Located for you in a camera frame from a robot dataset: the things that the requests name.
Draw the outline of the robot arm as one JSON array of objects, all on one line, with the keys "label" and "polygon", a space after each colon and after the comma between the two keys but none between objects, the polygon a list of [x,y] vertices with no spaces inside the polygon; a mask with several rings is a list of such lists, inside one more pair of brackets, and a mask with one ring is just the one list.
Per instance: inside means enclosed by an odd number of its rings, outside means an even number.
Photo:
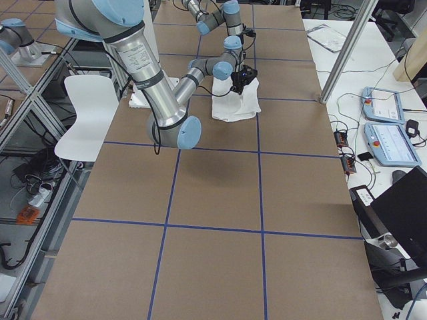
[{"label": "robot arm", "polygon": [[186,0],[181,1],[181,4],[195,18],[197,30],[201,35],[207,35],[223,24],[226,25],[228,35],[240,36],[244,31],[238,1],[226,1],[212,13],[203,11],[199,1]]},{"label": "robot arm", "polygon": [[150,139],[159,147],[192,149],[201,136],[201,121],[188,114],[185,103],[204,78],[231,79],[230,91],[242,94],[258,72],[244,64],[244,35],[249,29],[242,23],[237,1],[222,3],[212,13],[203,11],[199,1],[183,1],[182,5],[193,15],[202,35],[226,24],[228,36],[219,57],[193,60],[175,88],[169,86],[145,38],[143,1],[56,1],[55,22],[57,30],[68,37],[114,47],[123,70],[151,108]]}]

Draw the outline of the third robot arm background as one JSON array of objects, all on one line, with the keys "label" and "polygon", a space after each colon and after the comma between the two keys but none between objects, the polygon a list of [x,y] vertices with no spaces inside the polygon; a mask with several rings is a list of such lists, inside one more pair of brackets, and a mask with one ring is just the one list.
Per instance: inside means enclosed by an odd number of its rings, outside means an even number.
[{"label": "third robot arm background", "polygon": [[1,50],[22,67],[41,67],[57,47],[34,40],[24,22],[18,18],[1,21]]}]

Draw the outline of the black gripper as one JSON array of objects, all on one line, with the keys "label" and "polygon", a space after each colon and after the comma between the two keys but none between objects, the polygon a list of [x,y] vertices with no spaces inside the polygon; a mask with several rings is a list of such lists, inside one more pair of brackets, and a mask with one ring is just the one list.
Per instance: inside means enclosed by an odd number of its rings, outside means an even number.
[{"label": "black gripper", "polygon": [[234,71],[231,74],[232,91],[238,95],[242,95],[244,87],[249,85],[257,76],[257,69],[254,69],[249,65],[243,65],[239,71]]}]

